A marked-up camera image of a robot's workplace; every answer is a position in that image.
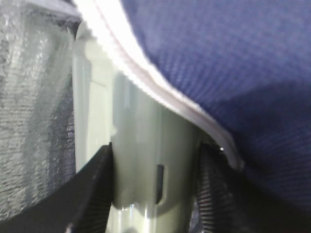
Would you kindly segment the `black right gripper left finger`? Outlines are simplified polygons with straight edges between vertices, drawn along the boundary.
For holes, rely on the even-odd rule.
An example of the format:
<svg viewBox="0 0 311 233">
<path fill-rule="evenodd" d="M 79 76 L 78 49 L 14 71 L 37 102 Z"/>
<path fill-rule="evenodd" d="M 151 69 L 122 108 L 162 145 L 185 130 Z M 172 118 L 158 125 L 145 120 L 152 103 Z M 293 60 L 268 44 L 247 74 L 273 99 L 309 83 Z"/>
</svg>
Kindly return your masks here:
<svg viewBox="0 0 311 233">
<path fill-rule="evenodd" d="M 102 146 L 67 183 L 1 222 L 2 233 L 104 233 L 113 201 L 112 145 Z"/>
</svg>

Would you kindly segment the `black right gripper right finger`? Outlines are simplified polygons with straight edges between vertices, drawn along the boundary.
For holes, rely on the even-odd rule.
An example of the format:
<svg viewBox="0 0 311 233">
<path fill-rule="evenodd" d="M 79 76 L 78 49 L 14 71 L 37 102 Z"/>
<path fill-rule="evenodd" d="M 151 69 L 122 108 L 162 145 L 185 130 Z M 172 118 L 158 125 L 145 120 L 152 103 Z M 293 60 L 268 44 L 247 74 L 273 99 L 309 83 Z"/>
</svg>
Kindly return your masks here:
<svg viewBox="0 0 311 233">
<path fill-rule="evenodd" d="M 200 133 L 196 197 L 205 233 L 308 233 L 311 136 L 239 137 L 230 156 Z"/>
</svg>

